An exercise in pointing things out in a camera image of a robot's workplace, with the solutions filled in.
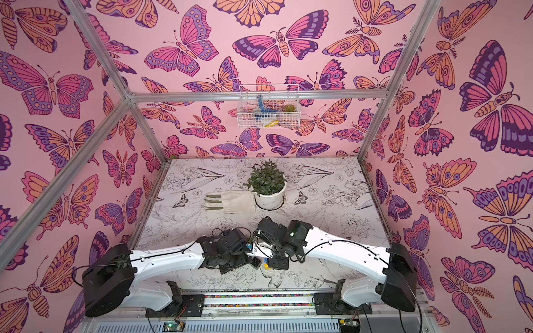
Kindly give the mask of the black lego brick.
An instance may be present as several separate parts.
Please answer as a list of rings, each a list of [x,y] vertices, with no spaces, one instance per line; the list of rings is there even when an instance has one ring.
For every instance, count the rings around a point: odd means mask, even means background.
[[[262,261],[258,258],[253,258],[252,261],[251,261],[251,266],[254,268],[254,269],[258,269],[261,265]]]

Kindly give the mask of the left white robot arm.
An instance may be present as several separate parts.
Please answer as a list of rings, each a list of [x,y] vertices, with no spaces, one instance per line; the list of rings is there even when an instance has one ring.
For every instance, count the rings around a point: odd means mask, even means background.
[[[118,308],[143,308],[151,318],[180,314],[185,302],[178,284],[152,278],[196,269],[225,274],[251,263],[252,248],[238,229],[171,248],[141,251],[114,246],[82,275],[85,315],[95,318]]]

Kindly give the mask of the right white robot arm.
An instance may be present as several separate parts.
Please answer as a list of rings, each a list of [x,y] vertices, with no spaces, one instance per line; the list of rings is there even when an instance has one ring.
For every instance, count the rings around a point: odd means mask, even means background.
[[[272,269],[286,270],[292,262],[323,259],[363,274],[363,279],[338,282],[334,299],[351,307],[383,302],[401,312],[418,307],[418,271],[401,244],[370,246],[343,239],[309,223],[293,220],[288,226],[263,218],[252,233],[251,254],[265,258]]]

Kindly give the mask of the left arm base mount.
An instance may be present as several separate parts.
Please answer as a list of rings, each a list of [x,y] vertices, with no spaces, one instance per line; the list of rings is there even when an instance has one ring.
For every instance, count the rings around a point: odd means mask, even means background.
[[[172,301],[159,311],[147,308],[145,316],[151,318],[169,318],[169,317],[201,317],[205,303],[204,294],[186,294],[183,295],[180,288],[175,282],[166,281],[172,292]]]

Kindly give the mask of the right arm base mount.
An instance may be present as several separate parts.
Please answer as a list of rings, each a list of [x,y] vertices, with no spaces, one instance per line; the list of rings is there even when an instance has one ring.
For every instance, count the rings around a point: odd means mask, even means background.
[[[333,293],[315,293],[312,297],[312,304],[317,315],[354,315],[359,312],[373,313],[369,303],[354,307],[341,299],[341,289],[346,282],[345,279],[337,281]]]

